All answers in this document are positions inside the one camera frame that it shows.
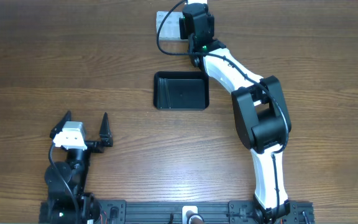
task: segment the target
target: cable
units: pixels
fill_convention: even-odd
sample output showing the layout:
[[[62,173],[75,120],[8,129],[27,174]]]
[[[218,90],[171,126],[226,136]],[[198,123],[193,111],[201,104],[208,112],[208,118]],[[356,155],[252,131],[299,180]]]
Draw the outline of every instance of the cable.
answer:
[[[167,15],[164,17],[164,19],[161,22],[160,27],[158,28],[157,31],[157,47],[158,49],[166,54],[166,55],[171,55],[171,56],[201,56],[201,57],[205,57],[205,56],[212,56],[212,57],[216,57],[216,58],[220,58],[222,60],[225,60],[227,62],[229,62],[232,67],[234,67],[235,69],[237,69],[237,71],[248,81],[250,81],[251,83],[253,83],[255,86],[257,86],[258,88],[260,88],[262,91],[265,92],[265,94],[267,95],[267,97],[272,101],[272,103],[274,103],[274,105],[277,107],[278,111],[280,112],[281,117],[283,118],[283,122],[284,122],[284,127],[285,127],[285,134],[284,134],[284,143],[282,145],[282,147],[275,152],[272,152],[272,160],[273,160],[273,167],[274,167],[274,178],[275,178],[275,185],[276,185],[276,193],[277,193],[277,211],[276,211],[276,216],[278,215],[279,212],[279,207],[280,207],[280,196],[279,196],[279,189],[278,189],[278,177],[277,177],[277,166],[276,166],[276,162],[275,162],[275,155],[278,153],[281,153],[285,150],[287,144],[288,144],[288,136],[289,136],[289,129],[288,129],[288,124],[287,124],[287,119],[284,116],[283,110],[281,109],[280,105],[278,104],[277,100],[272,96],[272,94],[270,94],[270,92],[259,82],[254,81],[253,79],[249,78],[247,74],[245,74],[235,63],[233,63],[231,60],[227,59],[226,57],[220,56],[220,55],[216,55],[216,54],[211,54],[211,53],[200,53],[200,52],[192,52],[192,53],[172,53],[172,52],[167,52],[164,49],[161,48],[160,46],[160,32],[162,29],[162,26],[164,25],[164,22],[167,20],[168,16],[182,3],[187,2],[187,0],[181,0],[178,4],[176,4],[168,13]]]
[[[63,178],[62,174],[57,169],[57,166],[56,166],[55,162],[52,159],[52,152],[53,152],[54,147],[55,147],[55,143],[52,143],[52,145],[50,145],[50,149],[49,149],[49,162],[50,162],[50,165],[52,165],[53,170],[55,171],[55,174],[57,175],[57,177],[65,184],[65,187],[66,187],[66,189],[68,191],[68,194],[70,195],[71,199],[73,200],[74,207],[75,207],[75,223],[78,224],[78,214],[80,214],[80,209],[78,208],[78,202],[75,199],[75,197],[73,195],[73,192],[69,188],[68,184],[66,183],[66,181]]]

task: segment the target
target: wooden table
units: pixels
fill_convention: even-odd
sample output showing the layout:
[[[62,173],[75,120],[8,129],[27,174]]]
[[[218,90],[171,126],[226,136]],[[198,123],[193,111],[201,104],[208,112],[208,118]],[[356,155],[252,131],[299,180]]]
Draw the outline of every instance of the wooden table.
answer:
[[[204,111],[153,107],[155,72],[196,70],[155,44],[156,12],[175,3],[0,0],[0,222],[37,222],[49,131],[67,110],[89,139],[109,114],[114,147],[93,155],[88,175],[98,198],[252,199],[251,154],[218,82]],[[282,83],[293,125],[289,197],[314,202],[318,223],[357,223],[358,1],[215,0],[209,8],[233,56]]]

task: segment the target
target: white connector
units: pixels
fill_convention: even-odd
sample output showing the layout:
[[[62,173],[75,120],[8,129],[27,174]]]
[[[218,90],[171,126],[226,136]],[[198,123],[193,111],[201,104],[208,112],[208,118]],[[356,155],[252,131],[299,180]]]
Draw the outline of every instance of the white connector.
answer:
[[[53,143],[56,147],[64,147],[65,149],[82,149],[85,150],[88,147],[85,144],[85,127],[82,122],[66,121],[55,138]]]

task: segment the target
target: wooden tabletop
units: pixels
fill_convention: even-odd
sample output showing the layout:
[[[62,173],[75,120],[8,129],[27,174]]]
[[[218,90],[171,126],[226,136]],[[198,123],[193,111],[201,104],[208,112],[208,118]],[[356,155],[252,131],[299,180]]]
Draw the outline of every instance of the wooden tabletop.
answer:
[[[0,222],[37,222],[49,131],[67,110],[114,147],[91,158],[86,190],[146,201],[252,200],[250,152],[231,96],[210,80],[204,111],[158,111],[157,71],[194,71],[155,44],[168,0],[0,0]],[[358,222],[358,1],[210,1],[216,37],[249,70],[281,81],[292,121],[292,200],[318,223]],[[163,43],[184,51],[186,43]],[[56,161],[65,158],[56,150]]]

